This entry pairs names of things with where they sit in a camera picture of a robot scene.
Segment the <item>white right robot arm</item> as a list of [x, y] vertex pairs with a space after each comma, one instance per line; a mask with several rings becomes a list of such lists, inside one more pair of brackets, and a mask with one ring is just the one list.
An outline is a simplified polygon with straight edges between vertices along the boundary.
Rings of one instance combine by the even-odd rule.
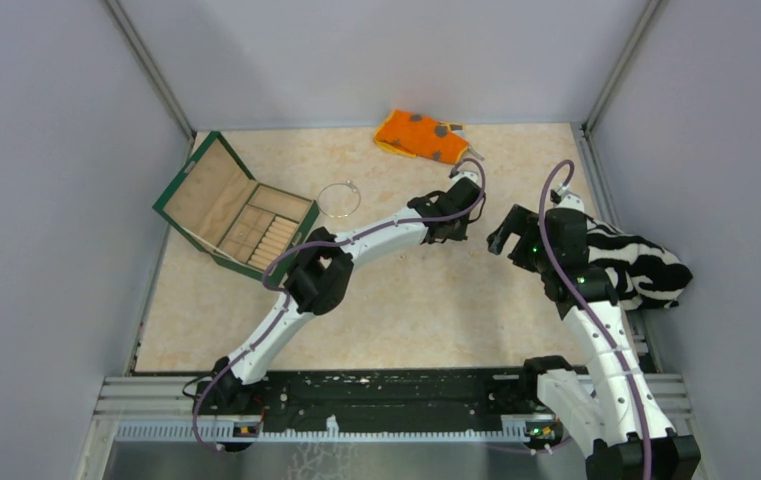
[[680, 433], [657, 400], [622, 325], [617, 293], [592, 264], [582, 202], [537, 212], [513, 205], [487, 238], [489, 252], [507, 252], [516, 267], [539, 275], [559, 318], [575, 336], [591, 385], [561, 356], [523, 365], [519, 398], [532, 412], [549, 409], [585, 457], [589, 479], [690, 479], [701, 452]]

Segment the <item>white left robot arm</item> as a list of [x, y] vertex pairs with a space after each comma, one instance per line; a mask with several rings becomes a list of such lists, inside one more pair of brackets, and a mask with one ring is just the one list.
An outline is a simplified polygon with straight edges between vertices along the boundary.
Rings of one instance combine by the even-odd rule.
[[248, 411], [256, 399], [254, 384], [309, 321], [342, 303], [355, 270], [409, 247], [466, 240], [470, 214], [485, 199], [484, 181], [466, 170], [450, 180], [448, 190], [415, 197], [385, 219], [343, 233], [320, 227], [286, 251], [282, 257], [292, 262], [275, 289], [274, 306], [240, 347], [216, 362], [195, 396], [195, 412]]

